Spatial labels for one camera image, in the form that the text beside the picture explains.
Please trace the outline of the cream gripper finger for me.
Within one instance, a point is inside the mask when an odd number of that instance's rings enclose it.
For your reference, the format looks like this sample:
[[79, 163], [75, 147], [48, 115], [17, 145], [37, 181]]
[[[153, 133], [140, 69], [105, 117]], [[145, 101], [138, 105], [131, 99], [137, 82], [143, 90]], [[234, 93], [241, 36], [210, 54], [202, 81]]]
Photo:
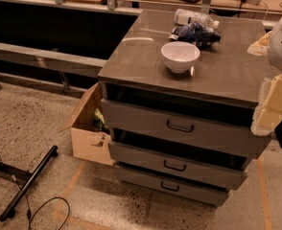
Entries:
[[266, 57], [268, 55], [270, 36], [271, 32], [265, 33], [257, 41], [249, 45], [247, 52], [254, 56]]
[[264, 78], [258, 96], [251, 132], [258, 136], [271, 134], [282, 122], [282, 74], [273, 79]]

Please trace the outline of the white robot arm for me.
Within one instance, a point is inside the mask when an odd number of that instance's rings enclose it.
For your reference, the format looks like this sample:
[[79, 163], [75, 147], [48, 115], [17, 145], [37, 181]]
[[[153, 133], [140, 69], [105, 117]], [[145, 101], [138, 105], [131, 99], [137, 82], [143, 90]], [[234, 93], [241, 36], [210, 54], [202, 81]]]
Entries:
[[[282, 17], [273, 29], [251, 44], [247, 51], [255, 56], [267, 56], [270, 65], [282, 70]], [[282, 74], [272, 80], [264, 78], [254, 110], [250, 130], [267, 136], [282, 122]]]

